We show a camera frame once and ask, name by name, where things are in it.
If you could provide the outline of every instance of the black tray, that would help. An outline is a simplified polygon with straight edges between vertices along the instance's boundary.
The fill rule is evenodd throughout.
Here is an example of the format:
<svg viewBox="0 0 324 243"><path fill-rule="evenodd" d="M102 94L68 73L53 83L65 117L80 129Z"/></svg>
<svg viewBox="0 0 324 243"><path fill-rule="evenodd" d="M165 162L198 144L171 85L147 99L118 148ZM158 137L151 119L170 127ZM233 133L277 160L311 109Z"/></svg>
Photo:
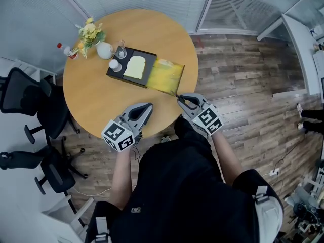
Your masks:
<svg viewBox="0 0 324 243"><path fill-rule="evenodd" d="M148 81L148 78L151 74L153 64L156 60L156 54L146 52L146 51L140 51L132 48L126 48L127 55L123 59L119 59L116 56L113 56L113 59L117 60L121 64L121 71L114 72L111 68L108 68L107 76L118 79L124 82L128 82L140 87L146 87L146 83ZM143 75L141 79L132 78L128 76L124 76L124 72L126 71L127 63L129 62L130 58L133 56L141 56L145 58L145 67L143 71Z"/></svg>

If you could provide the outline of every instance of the round wooden table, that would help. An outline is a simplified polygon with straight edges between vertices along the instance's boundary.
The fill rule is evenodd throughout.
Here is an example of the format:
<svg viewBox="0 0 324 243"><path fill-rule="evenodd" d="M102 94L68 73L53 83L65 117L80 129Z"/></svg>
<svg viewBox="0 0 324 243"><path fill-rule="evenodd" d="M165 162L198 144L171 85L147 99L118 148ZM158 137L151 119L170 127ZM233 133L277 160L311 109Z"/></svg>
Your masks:
<svg viewBox="0 0 324 243"><path fill-rule="evenodd" d="M108 43L123 39L126 47L185 65L178 94L194 91L198 59L191 38L181 25L165 14L143 9L107 15L96 25L99 23L103 23ZM163 130L181 114L176 97L112 79L106 75L110 60L101 59L95 48L90 48L87 55L88 59L82 55L76 60L67 59L63 89L72 116L89 133L101 138L107 123L136 103L153 104L143 137Z"/></svg>

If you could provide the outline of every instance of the slice of bread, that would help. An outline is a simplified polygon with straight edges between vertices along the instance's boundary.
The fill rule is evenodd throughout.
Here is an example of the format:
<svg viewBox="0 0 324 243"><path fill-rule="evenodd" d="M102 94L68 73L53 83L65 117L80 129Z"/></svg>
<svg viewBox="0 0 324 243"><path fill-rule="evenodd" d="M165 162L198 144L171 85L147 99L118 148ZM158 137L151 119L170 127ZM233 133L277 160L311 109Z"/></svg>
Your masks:
<svg viewBox="0 0 324 243"><path fill-rule="evenodd" d="M127 63L127 68L124 72L125 76L142 79L145 67L145 58L141 56L133 56Z"/></svg>

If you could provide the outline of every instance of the yellow flowers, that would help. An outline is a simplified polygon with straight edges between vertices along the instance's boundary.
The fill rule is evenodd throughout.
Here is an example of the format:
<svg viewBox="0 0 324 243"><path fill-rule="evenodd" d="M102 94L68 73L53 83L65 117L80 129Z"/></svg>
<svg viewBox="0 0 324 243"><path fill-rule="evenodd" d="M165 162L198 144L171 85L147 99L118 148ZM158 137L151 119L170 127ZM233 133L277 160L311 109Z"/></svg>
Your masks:
<svg viewBox="0 0 324 243"><path fill-rule="evenodd" d="M105 40L106 34L101 30L101 26L102 24L99 24L97 27L93 23L93 18L89 18L84 27L76 25L76 27L79 29L80 42L78 43L77 47L72 50L73 53L75 54L80 51L81 54L87 58L87 50L91 48L93 44Z"/></svg>

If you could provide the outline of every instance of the black office chair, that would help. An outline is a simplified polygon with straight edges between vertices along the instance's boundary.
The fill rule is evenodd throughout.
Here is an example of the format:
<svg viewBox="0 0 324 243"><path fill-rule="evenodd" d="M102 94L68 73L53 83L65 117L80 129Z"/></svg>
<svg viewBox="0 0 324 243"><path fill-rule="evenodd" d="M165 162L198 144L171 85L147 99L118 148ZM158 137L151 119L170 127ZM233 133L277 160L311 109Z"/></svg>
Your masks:
<svg viewBox="0 0 324 243"><path fill-rule="evenodd" d="M12 153L2 152L0 153L0 168L3 170L14 168L28 168L34 169L39 163L44 173L44 177L38 180L35 177L36 185L42 194L45 191L42 185L48 181L52 189L56 193L65 192L75 185L75 179L71 172L81 176L83 179L87 179L87 174L80 173L71 162L85 152L84 148L81 148L80 152L75 156L66 154L64 148L65 137L62 138L62 155L52 146L46 146L36 153L25 151L14 151Z"/></svg>
<svg viewBox="0 0 324 243"><path fill-rule="evenodd" d="M37 82L19 68L11 69L7 78L0 78L0 110L2 113L21 113L34 116L41 126L29 129L25 125L28 140L34 144L34 133L44 129L46 137L56 139L69 122L76 133L80 133L72 122L67 108L63 88L42 79Z"/></svg>

